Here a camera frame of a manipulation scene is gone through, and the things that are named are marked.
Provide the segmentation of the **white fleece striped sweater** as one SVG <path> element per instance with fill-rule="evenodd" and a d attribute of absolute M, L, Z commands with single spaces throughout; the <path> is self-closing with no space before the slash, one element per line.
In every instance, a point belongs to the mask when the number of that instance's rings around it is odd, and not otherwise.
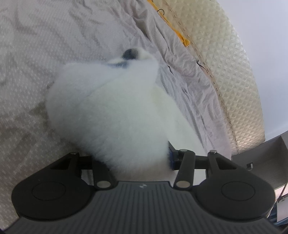
<path fill-rule="evenodd" d="M 157 85 L 159 63 L 141 47 L 108 61 L 62 65 L 48 90 L 51 127 L 111 169 L 118 180 L 170 181 L 169 147 L 231 158 L 219 127 L 200 133 Z"/>

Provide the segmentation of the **grey wardrobe cabinet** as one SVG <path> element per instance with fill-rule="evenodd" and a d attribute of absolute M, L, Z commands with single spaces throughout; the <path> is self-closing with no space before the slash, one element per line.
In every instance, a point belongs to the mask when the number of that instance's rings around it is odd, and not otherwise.
<path fill-rule="evenodd" d="M 267 181 L 274 189 L 287 183 L 287 132 L 259 146 L 232 156 L 244 168 L 253 162 L 251 173 Z"/>

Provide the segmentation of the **cream quilted mattress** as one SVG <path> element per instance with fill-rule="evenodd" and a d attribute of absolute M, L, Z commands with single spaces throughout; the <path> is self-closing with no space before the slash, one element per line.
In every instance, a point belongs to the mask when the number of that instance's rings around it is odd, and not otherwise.
<path fill-rule="evenodd" d="M 265 141 L 253 71 L 240 37 L 218 1 L 153 1 L 212 81 L 234 155 Z"/>

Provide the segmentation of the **grey bed sheet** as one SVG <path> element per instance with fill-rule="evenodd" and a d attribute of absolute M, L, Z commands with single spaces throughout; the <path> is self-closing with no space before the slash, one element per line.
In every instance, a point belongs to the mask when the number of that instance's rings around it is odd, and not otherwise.
<path fill-rule="evenodd" d="M 14 222 L 14 186 L 74 150 L 48 126 L 45 96 L 68 62 L 108 60 L 142 47 L 157 83 L 200 133 L 224 115 L 211 80 L 147 1 L 1 1 L 1 227 Z"/>

